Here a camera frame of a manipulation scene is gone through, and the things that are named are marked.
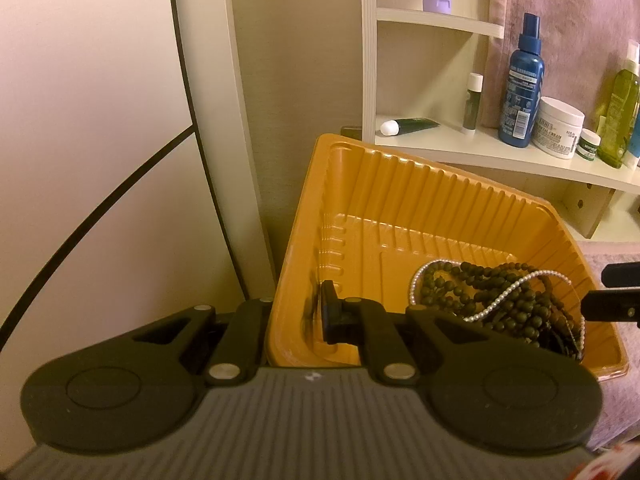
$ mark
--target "green liquid bottle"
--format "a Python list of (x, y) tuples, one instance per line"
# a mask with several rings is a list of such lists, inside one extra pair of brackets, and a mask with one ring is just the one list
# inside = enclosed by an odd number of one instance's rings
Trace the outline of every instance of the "green liquid bottle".
[(614, 168), (622, 166), (622, 156), (626, 152), (626, 145), (633, 127), (630, 124), (632, 124), (636, 111), (640, 84), (638, 79), (640, 73), (639, 54), (640, 45), (629, 40), (624, 68), (618, 72), (613, 83), (607, 120), (604, 124), (604, 134), (598, 148), (598, 156)]

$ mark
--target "pink fabric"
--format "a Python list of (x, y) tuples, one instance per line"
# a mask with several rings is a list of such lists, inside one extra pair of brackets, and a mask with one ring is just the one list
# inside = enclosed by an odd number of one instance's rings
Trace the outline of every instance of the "pink fabric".
[(525, 12), (540, 16), (545, 79), (542, 95), (583, 111), (594, 128), (596, 107), (608, 100), (629, 39), (640, 41), (640, 0), (490, 0), (489, 21), (504, 25), (490, 39), (484, 69), (481, 123), (497, 128), (511, 53)]

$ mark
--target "yellow plastic basket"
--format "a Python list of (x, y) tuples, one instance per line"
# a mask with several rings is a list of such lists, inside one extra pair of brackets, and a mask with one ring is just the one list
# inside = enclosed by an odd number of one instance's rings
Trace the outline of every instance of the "yellow plastic basket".
[[(404, 312), (414, 272), (435, 258), (477, 265), (527, 262), (569, 277), (578, 296), (596, 288), (553, 207), (456, 168), (346, 139), (319, 137), (302, 190), (268, 327), (277, 366), (359, 363), (356, 347), (322, 341), (318, 290), (379, 301)], [(570, 287), (554, 291), (578, 316)], [(587, 323), (583, 364), (599, 379), (626, 373), (610, 323)]]

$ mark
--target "blue bottle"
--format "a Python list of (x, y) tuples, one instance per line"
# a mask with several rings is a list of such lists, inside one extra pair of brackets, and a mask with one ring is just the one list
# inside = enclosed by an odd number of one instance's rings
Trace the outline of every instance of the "blue bottle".
[(511, 54), (507, 93), (500, 117), (500, 140), (526, 148), (540, 102), (545, 62), (540, 57), (540, 17), (524, 13), (518, 49)]

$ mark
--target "barcode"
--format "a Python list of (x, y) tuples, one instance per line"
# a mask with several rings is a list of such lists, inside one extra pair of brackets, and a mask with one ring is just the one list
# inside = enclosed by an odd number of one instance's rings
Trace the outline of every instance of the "barcode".
[(518, 112), (516, 117), (516, 125), (513, 127), (513, 136), (516, 139), (524, 139), (527, 134), (527, 126), (529, 125), (529, 114)]

